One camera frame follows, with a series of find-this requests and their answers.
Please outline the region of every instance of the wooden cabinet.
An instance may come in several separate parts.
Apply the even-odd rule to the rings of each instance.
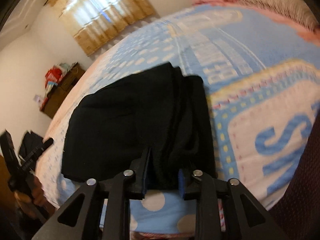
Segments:
[[[15,198],[8,187],[9,171],[0,155],[0,209],[8,216],[15,211]]]
[[[84,72],[85,71],[80,67],[79,63],[75,64],[60,81],[58,86],[52,88],[40,110],[52,119],[61,106],[63,100],[77,84]]]

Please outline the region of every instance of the ceiling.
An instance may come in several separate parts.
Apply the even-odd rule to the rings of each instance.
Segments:
[[[0,32],[0,50],[30,30],[47,0],[21,0]]]

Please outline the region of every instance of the metal rivet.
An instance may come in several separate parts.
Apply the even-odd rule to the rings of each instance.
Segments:
[[[87,180],[87,185],[88,186],[93,186],[94,184],[96,184],[97,183],[97,181],[95,180],[95,179],[88,179]]]
[[[231,185],[234,185],[234,186],[238,186],[240,183],[238,179],[231,179],[229,182]]]
[[[132,176],[133,175],[133,171],[132,170],[126,170],[123,172],[123,175],[126,177]]]
[[[193,175],[200,177],[203,175],[203,172],[201,170],[195,170],[195,171],[193,171]]]

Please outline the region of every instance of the red bag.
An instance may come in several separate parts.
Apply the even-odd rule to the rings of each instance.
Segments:
[[[62,78],[62,71],[61,69],[54,66],[48,70],[48,72],[45,74],[45,78],[45,87],[47,87],[49,81],[59,83]]]

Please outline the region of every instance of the polka dot bedsheet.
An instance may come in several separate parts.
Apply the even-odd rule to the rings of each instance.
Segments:
[[[187,8],[135,31],[100,56],[67,97],[71,103],[63,115],[59,110],[59,122],[47,133],[54,145],[36,170],[46,197],[59,207],[79,187],[61,174],[61,158],[68,121],[80,100],[170,61],[204,80],[219,178],[240,179],[271,208],[293,176],[320,105],[319,56],[319,47],[291,26],[237,6]],[[130,208],[132,230],[194,233],[196,201],[183,201],[177,191],[150,190]]]

